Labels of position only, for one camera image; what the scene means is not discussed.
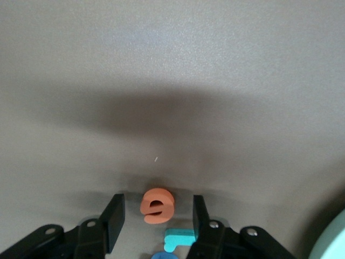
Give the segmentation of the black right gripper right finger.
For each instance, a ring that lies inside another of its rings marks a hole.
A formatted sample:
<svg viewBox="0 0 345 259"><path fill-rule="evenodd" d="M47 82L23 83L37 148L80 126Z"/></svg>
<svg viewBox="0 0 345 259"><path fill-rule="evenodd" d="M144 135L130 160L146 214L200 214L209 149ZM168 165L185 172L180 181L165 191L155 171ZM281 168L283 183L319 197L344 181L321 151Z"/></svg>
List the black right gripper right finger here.
<svg viewBox="0 0 345 259"><path fill-rule="evenodd" d="M296 259L260 227L244 227L237 233L210 218L201 195L193 196L192 216L196 241L186 259Z"/></svg>

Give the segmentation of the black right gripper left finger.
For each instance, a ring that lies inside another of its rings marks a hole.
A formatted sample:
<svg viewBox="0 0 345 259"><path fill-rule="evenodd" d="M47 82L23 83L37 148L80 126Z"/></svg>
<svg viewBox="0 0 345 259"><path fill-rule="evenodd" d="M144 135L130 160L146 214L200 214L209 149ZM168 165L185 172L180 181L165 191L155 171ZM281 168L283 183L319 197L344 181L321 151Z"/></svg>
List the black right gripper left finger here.
<svg viewBox="0 0 345 259"><path fill-rule="evenodd" d="M0 253L0 259L105 259L125 222L125 196L115 194L99 217L69 231L57 224L34 230Z"/></svg>

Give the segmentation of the teal foam letter r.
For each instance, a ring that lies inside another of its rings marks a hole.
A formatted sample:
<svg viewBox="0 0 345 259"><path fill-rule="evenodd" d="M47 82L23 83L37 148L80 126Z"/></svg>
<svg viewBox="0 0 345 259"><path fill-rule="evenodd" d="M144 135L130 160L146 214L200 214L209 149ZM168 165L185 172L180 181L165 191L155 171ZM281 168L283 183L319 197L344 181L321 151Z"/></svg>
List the teal foam letter r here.
<svg viewBox="0 0 345 259"><path fill-rule="evenodd" d="M169 228L164 233L164 250L174 252L178 246L192 246L196 242L193 229Z"/></svg>

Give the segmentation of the blue foam letter b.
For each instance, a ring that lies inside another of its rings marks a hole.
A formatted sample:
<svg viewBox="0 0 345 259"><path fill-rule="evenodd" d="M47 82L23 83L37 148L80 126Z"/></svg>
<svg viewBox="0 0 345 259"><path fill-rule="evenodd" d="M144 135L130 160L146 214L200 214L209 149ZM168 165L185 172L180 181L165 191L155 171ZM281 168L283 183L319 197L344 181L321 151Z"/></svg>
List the blue foam letter b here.
<svg viewBox="0 0 345 259"><path fill-rule="evenodd" d="M166 251L159 251L152 255L151 259L178 259L178 257L173 253L168 253Z"/></svg>

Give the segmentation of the orange foam letter e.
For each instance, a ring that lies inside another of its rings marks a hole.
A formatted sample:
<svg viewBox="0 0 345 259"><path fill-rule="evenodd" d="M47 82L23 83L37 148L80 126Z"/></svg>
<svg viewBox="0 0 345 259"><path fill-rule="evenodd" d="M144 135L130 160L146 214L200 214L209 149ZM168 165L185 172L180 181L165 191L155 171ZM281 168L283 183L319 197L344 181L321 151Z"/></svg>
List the orange foam letter e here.
<svg viewBox="0 0 345 259"><path fill-rule="evenodd" d="M147 224L162 224L175 213L175 199L171 192L163 188L148 190L141 201L140 212Z"/></svg>

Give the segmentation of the pale green plate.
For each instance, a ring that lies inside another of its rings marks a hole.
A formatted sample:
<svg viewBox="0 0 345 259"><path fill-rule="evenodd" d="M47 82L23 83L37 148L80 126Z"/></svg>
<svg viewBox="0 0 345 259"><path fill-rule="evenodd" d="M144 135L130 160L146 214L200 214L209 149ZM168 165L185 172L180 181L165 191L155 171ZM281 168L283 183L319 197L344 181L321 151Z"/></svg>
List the pale green plate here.
<svg viewBox="0 0 345 259"><path fill-rule="evenodd" d="M345 211L325 228L308 259L345 259Z"/></svg>

